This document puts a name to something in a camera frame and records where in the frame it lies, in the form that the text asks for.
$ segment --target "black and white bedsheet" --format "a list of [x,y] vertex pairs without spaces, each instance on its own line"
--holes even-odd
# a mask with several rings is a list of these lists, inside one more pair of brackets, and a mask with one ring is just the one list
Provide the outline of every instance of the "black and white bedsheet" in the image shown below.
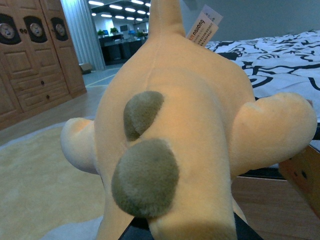
[[255,97],[292,92],[311,100],[320,123],[320,30],[281,37],[210,41],[216,53],[236,53],[233,60],[248,75]]

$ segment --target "mattress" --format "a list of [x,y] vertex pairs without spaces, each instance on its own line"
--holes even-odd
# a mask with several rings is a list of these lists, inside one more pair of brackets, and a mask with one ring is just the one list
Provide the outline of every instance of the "mattress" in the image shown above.
[[255,97],[292,92],[311,100],[320,123],[320,30],[240,41],[210,41],[248,75]]

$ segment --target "gray spot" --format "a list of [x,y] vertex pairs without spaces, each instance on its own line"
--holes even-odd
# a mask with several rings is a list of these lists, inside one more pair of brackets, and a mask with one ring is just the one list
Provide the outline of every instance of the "gray spot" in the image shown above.
[[163,102],[163,95],[157,91],[144,91],[128,101],[123,112],[128,141],[137,140],[152,125]]
[[167,213],[179,180],[175,156],[166,142],[151,139],[127,150],[115,168],[111,190],[126,213],[151,218]]

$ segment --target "white curtain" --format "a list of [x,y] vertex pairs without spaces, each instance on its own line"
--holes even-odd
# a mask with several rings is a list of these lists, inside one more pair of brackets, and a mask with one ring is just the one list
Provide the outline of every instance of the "white curtain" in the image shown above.
[[61,0],[72,42],[80,64],[90,63],[93,70],[106,64],[87,0]]

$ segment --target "stuffed animal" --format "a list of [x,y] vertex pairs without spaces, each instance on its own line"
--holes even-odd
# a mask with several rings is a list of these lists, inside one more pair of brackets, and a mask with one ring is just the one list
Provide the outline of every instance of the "stuffed animal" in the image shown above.
[[105,189],[98,240],[133,216],[155,240],[235,240],[231,183],[288,159],[313,138],[316,115],[293,93],[255,101],[244,71],[185,38],[179,0],[153,0],[149,37],[119,70],[94,121],[69,120],[62,150]]

